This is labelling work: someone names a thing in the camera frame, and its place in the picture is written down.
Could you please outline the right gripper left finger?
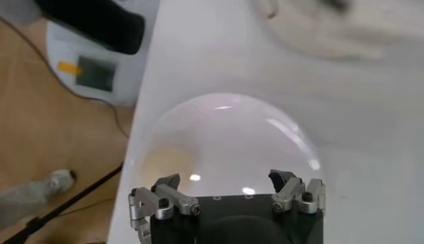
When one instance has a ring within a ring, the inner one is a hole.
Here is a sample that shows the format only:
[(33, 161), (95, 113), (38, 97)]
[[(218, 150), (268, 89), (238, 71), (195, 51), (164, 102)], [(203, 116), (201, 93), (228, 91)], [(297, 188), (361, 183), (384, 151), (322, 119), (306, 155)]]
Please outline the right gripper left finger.
[(198, 217), (199, 200), (178, 191), (180, 175), (159, 178), (151, 188), (140, 187), (128, 195), (131, 227), (141, 244), (152, 242), (152, 221), (167, 221), (177, 215)]

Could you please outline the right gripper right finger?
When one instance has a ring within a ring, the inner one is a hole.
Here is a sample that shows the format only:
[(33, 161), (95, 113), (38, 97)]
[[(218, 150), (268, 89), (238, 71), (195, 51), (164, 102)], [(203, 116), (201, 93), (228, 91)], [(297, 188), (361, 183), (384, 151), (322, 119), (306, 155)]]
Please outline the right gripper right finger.
[(321, 179), (312, 178), (307, 185), (293, 172), (271, 170), (268, 174), (275, 193), (272, 194), (272, 209), (280, 214), (296, 207), (302, 214), (325, 214), (325, 184)]

